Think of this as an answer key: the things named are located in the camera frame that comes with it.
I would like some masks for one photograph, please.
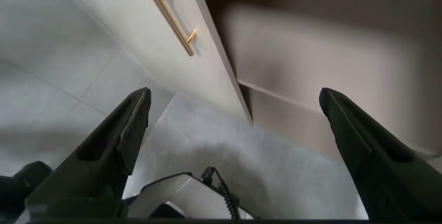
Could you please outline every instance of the coiled cable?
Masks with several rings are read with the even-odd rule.
[[[215,167],[212,167],[212,170],[216,173],[216,176],[220,179],[220,184],[218,188],[221,191],[222,196],[224,197],[224,201],[226,203],[227,209],[230,212],[230,216],[232,220],[239,221],[240,220],[240,213],[238,212],[238,206],[236,205],[236,202],[232,199],[229,188],[227,187],[227,184],[222,179],[220,173]]]

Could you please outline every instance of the cabinet door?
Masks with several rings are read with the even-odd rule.
[[[160,85],[251,121],[204,0],[163,0],[189,35],[190,56],[154,0],[76,0]]]

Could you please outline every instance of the cabinet shelf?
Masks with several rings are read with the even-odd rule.
[[[316,113],[333,88],[400,140],[442,152],[442,0],[206,2],[240,84]]]

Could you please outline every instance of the cabinet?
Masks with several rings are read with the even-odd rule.
[[[442,152],[441,0],[164,0],[191,57],[154,0],[77,1],[158,84],[324,156],[340,159],[322,87]]]

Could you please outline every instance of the floor tile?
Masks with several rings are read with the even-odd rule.
[[[291,149],[272,184],[273,217],[353,219],[359,198],[352,178],[341,162],[317,156],[304,148]]]
[[[57,129],[45,136],[44,142],[50,145],[51,150],[44,162],[56,168],[106,117],[87,104],[78,102],[66,118],[59,121]]]
[[[78,100],[2,59],[0,91],[0,174],[4,175],[52,151],[44,138]]]
[[[174,94],[158,87],[123,51],[116,54],[110,61],[109,65],[82,96],[82,100],[109,114],[129,93],[142,87],[148,87],[152,92],[152,105],[149,111],[150,130],[169,105]]]
[[[205,167],[217,167],[240,205],[254,216],[363,218],[342,162],[181,96],[173,99],[147,139],[169,154],[167,164],[175,165],[176,172],[190,167],[199,176]]]
[[[72,0],[0,0],[0,57],[80,97],[119,46]]]
[[[172,153],[154,142],[145,142],[138,154],[133,175],[127,180],[123,198],[136,195],[143,186],[174,174],[175,172],[171,170],[171,159],[173,159]]]

